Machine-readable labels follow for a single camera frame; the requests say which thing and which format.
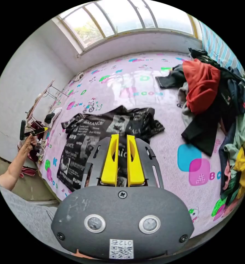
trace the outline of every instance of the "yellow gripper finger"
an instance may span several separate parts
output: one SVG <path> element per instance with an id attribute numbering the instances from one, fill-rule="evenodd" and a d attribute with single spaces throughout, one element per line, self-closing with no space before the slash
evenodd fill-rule
<path id="1" fill-rule="evenodd" d="M 119 134 L 115 134 L 111 136 L 105 165 L 102 171 L 101 182 L 103 184 L 117 185 L 118 154 Z"/>
<path id="2" fill-rule="evenodd" d="M 144 184 L 144 174 L 135 137 L 127 135 L 128 187 Z"/>

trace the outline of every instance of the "window frame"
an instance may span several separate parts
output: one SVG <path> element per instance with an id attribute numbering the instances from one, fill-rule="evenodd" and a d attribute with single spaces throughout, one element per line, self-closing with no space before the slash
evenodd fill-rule
<path id="1" fill-rule="evenodd" d="M 189 14 L 186 13 L 187 16 L 188 16 L 188 18 L 189 18 L 189 21 L 190 21 L 190 24 L 191 24 L 191 27 L 192 27 L 193 34 L 190 34 L 190 33 L 184 32 L 184 31 L 180 31 L 180 30 L 176 30 L 176 29 L 160 28 L 160 27 L 158 27 L 156 18 L 154 16 L 151 8 L 149 7 L 149 5 L 146 3 L 145 0 L 142 0 L 142 2 L 145 4 L 146 8 L 149 10 L 149 12 L 151 14 L 151 17 L 153 19 L 155 28 L 146 28 L 145 27 L 145 24 L 144 24 L 144 21 L 143 21 L 143 18 L 141 17 L 141 15 L 140 15 L 140 13 L 138 11 L 138 8 L 133 4 L 133 2 L 131 0 L 127 0 L 130 3 L 130 5 L 133 7 L 134 11 L 136 12 L 137 17 L 139 18 L 140 23 L 142 25 L 142 28 L 127 30 L 127 31 L 123 31 L 123 32 L 117 33 L 116 32 L 116 28 L 113 25 L 112 21 L 110 20 L 109 16 L 104 11 L 104 9 L 98 4 L 99 1 L 100 0 L 91 1 L 91 2 L 85 3 L 85 4 L 81 5 L 80 7 L 76 8 L 75 10 L 73 10 L 72 12 L 70 12 L 68 15 L 66 15 L 63 18 L 61 18 L 60 15 L 56 16 L 56 18 L 71 33 L 72 37 L 75 39 L 75 41 L 78 43 L 79 47 L 82 49 L 82 53 L 81 54 L 83 54 L 84 52 L 87 52 L 88 50 L 91 50 L 92 48 L 94 48 L 95 46 L 99 45 L 100 43 L 103 43 L 103 42 L 105 42 L 107 40 L 110 40 L 112 38 L 120 37 L 120 36 L 123 36 L 123 35 L 126 35 L 126 34 L 137 33 L 137 32 L 138 33 L 152 33 L 152 32 L 154 32 L 154 33 L 170 33 L 170 32 L 172 32 L 173 33 L 174 32 L 174 33 L 178 33 L 178 34 L 181 34 L 181 35 L 185 35 L 185 36 L 189 36 L 189 37 L 193 37 L 193 38 L 198 39 L 198 34 L 197 34 L 196 26 L 195 26 L 194 20 L 193 20 L 193 18 L 192 18 L 191 15 L 189 15 Z M 108 21 L 109 25 L 111 26 L 112 31 L 114 32 L 113 35 L 110 35 L 110 36 L 106 37 L 105 34 L 104 34 L 104 32 L 103 32 L 103 30 L 102 30 L 102 28 L 100 27 L 99 23 L 97 22 L 97 20 L 94 18 L 94 16 L 91 14 L 91 12 L 86 8 L 87 5 L 92 4 L 92 3 L 95 4 L 97 8 L 99 8 L 99 10 L 102 12 L 102 14 L 104 15 L 104 17 Z M 93 43 L 93 44 L 91 44 L 91 45 L 89 45 L 87 47 L 84 47 L 84 45 L 83 45 L 84 42 L 81 39 L 81 37 L 77 34 L 77 32 L 75 32 L 71 27 L 69 27 L 69 25 L 65 22 L 65 19 L 69 15 L 71 15 L 74 12 L 76 12 L 80 8 L 82 8 L 90 16 L 90 18 L 92 19 L 93 23 L 98 28 L 98 30 L 100 31 L 100 33 L 101 33 L 101 35 L 103 37 L 103 39 L 101 39 L 99 41 L 96 41 L 95 43 Z"/>

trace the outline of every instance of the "gray clothing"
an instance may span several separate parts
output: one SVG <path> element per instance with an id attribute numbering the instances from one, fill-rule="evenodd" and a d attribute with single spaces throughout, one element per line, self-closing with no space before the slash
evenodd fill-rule
<path id="1" fill-rule="evenodd" d="M 235 165 L 239 150 L 242 146 L 245 149 L 245 113 L 244 115 L 236 116 L 236 131 L 233 144 L 226 144 L 224 146 L 224 151 L 228 152 L 230 166 L 232 166 L 230 170 L 232 179 L 237 173 L 233 167 Z"/>
<path id="2" fill-rule="evenodd" d="M 186 102 L 182 108 L 182 119 L 186 127 L 192 122 L 195 115 L 191 112 L 191 110 L 187 107 Z"/>
<path id="3" fill-rule="evenodd" d="M 178 89 L 177 99 L 181 105 L 184 105 L 186 102 L 186 96 L 188 94 L 188 83 L 184 82 L 183 87 Z"/>
<path id="4" fill-rule="evenodd" d="M 46 207 L 25 201 L 18 195 L 0 186 L 0 191 L 10 210 L 19 222 L 38 240 L 59 251 L 71 254 L 57 241 L 51 230 L 56 207 Z"/>

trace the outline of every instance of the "window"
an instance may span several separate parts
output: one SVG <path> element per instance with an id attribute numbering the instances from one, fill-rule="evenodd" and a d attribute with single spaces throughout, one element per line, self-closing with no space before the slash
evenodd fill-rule
<path id="1" fill-rule="evenodd" d="M 136 12 L 127 0 L 100 0 L 98 4 L 107 13 L 117 33 L 142 28 Z"/>
<path id="2" fill-rule="evenodd" d="M 146 7 L 142 0 L 131 0 L 132 3 L 137 7 L 146 28 L 155 28 L 155 23 L 151 16 L 150 11 Z"/>
<path id="3" fill-rule="evenodd" d="M 190 19 L 185 12 L 160 2 L 145 1 L 151 8 L 159 28 L 169 28 L 193 34 Z"/>
<path id="4" fill-rule="evenodd" d="M 197 36 L 192 18 L 170 5 L 152 0 L 98 0 L 75 6 L 58 18 L 83 50 L 131 31 L 178 31 Z"/>
<path id="5" fill-rule="evenodd" d="M 82 8 L 69 15 L 65 22 L 80 36 L 84 48 L 103 39 L 93 20 Z"/>
<path id="6" fill-rule="evenodd" d="M 87 5 L 86 9 L 95 17 L 106 37 L 109 37 L 114 34 L 107 19 L 95 4 L 92 3 Z"/>

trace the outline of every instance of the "bed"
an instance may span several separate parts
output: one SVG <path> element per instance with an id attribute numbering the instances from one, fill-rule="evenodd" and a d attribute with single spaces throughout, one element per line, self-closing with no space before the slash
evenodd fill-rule
<path id="1" fill-rule="evenodd" d="M 66 143 L 61 122 L 75 114 L 87 112 L 102 114 L 120 105 L 126 108 L 153 107 L 155 119 L 165 131 L 151 138 L 159 162 L 164 188 L 183 200 L 194 224 L 192 237 L 204 233 L 222 221 L 236 205 L 226 208 L 220 200 L 221 167 L 218 149 L 225 135 L 217 130 L 211 158 L 186 144 L 181 137 L 185 129 L 178 106 L 178 89 L 161 90 L 156 76 L 167 76 L 169 70 L 190 60 L 180 53 L 139 53 L 123 56 L 94 66 L 85 71 L 79 81 L 70 81 L 55 101 L 53 108 L 62 112 L 45 137 L 46 152 L 39 170 L 42 178 L 59 200 L 71 191 L 56 177 L 60 157 Z"/>

